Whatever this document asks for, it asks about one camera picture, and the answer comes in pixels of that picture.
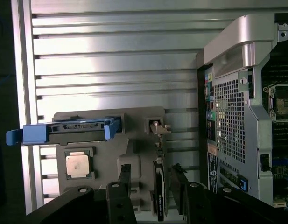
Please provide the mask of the grey printed parts rack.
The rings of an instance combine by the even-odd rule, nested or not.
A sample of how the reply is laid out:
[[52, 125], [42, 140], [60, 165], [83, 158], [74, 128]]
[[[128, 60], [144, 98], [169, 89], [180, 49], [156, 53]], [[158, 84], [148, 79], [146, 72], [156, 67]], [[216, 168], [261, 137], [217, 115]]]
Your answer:
[[[56, 119], [95, 119], [110, 116], [122, 118], [122, 131], [108, 141], [70, 143], [56, 146], [59, 191], [63, 193], [80, 185], [105, 188], [117, 181], [122, 165], [131, 165], [131, 202], [136, 213], [153, 212], [153, 161], [156, 159], [155, 136], [149, 130], [152, 119], [165, 121], [162, 107], [140, 107], [112, 110], [56, 113]], [[66, 171], [69, 152], [85, 152], [89, 156], [90, 173], [86, 178], [70, 178]]]

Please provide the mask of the silver CPU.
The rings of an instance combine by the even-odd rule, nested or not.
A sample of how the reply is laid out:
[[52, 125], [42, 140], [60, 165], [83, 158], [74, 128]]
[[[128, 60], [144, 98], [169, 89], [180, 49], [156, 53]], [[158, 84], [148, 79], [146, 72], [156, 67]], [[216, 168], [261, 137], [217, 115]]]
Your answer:
[[85, 152], [69, 152], [65, 159], [70, 178], [86, 178], [90, 173], [89, 156]]

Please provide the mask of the open grey PC case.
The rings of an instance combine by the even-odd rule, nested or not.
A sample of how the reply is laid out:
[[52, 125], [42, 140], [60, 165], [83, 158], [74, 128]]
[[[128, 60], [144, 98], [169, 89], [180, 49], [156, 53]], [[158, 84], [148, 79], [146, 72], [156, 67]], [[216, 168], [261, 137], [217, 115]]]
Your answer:
[[288, 62], [288, 13], [235, 19], [196, 56], [201, 163], [208, 189], [234, 187], [273, 206], [272, 121], [261, 70]]

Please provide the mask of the green motherboard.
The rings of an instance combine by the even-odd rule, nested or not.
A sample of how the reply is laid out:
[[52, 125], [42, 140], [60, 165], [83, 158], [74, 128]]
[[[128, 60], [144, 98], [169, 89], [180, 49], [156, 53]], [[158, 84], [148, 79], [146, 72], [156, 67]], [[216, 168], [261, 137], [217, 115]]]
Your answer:
[[[288, 84], [288, 62], [268, 62], [261, 70], [261, 79], [262, 89], [269, 85]], [[267, 112], [264, 99], [262, 96], [262, 105]], [[272, 121], [271, 156], [272, 164], [265, 162], [263, 167], [272, 172], [273, 206], [288, 211], [288, 122]]]

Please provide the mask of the hard disk in blue carrier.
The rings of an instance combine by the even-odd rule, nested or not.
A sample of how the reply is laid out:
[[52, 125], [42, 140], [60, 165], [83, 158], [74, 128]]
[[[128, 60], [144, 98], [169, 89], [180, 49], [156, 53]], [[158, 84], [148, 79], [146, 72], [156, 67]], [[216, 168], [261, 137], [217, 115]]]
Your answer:
[[95, 119], [67, 119], [24, 125], [6, 132], [6, 144], [14, 146], [61, 145], [108, 141], [122, 131], [122, 118], [110, 116]]

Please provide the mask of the CPU socket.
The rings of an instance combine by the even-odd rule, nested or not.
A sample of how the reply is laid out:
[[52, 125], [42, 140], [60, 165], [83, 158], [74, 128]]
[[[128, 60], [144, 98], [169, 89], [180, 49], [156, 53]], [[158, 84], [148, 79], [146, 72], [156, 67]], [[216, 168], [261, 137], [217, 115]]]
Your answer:
[[271, 120], [288, 122], [288, 84], [265, 86], [262, 96]]

